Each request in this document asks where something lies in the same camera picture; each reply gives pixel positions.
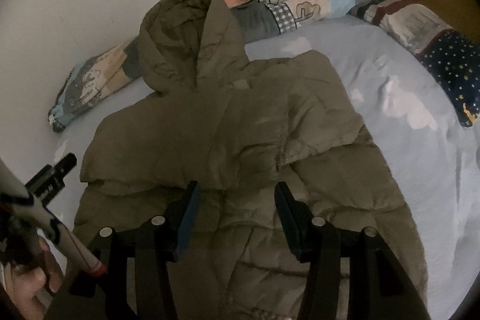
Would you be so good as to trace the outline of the person's left hand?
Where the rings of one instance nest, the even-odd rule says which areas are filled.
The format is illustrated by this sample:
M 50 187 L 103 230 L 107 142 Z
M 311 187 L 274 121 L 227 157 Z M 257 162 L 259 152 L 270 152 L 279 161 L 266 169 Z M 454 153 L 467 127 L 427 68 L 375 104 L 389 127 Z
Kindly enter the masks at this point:
M 4 267 L 5 283 L 1 284 L 1 319 L 44 319 L 47 307 L 40 302 L 37 293 L 47 284 L 57 292 L 64 282 L 62 271 L 47 241 L 38 237 L 43 267 L 29 269 L 18 265 Z

